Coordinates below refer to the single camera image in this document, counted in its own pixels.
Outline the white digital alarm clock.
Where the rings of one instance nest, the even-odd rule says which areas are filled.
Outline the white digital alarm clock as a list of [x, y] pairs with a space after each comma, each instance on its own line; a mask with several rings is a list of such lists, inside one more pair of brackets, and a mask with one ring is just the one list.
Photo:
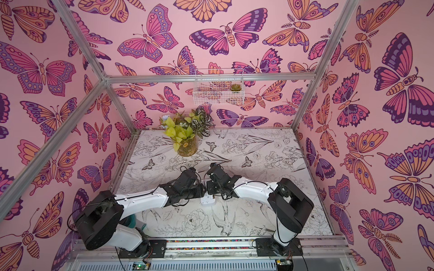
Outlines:
[[210, 195], [205, 193], [204, 196], [200, 199], [201, 205], [204, 207], [210, 207], [216, 204], [216, 198], [214, 195]]

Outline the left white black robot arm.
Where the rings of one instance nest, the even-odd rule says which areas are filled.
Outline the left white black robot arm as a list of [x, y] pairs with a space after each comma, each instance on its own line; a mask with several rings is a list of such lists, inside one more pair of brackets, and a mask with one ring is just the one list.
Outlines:
[[135, 258], [151, 255], [151, 244], [142, 227], [128, 226], [130, 216], [155, 208], [174, 206], [181, 200], [204, 197], [206, 186], [194, 168], [156, 188], [133, 194], [100, 192], [93, 201], [81, 208], [74, 225], [88, 251], [104, 246], [128, 251]]

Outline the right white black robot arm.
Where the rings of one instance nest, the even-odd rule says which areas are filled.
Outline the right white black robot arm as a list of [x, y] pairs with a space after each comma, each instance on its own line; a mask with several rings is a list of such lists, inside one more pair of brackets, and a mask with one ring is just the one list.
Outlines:
[[268, 205], [276, 218], [276, 230], [269, 247], [279, 256], [288, 254], [289, 246], [302, 232], [314, 208], [312, 200], [290, 179], [278, 182], [250, 180], [246, 177], [226, 173], [222, 166], [210, 164], [206, 173], [208, 194], [219, 194], [222, 199], [251, 199]]

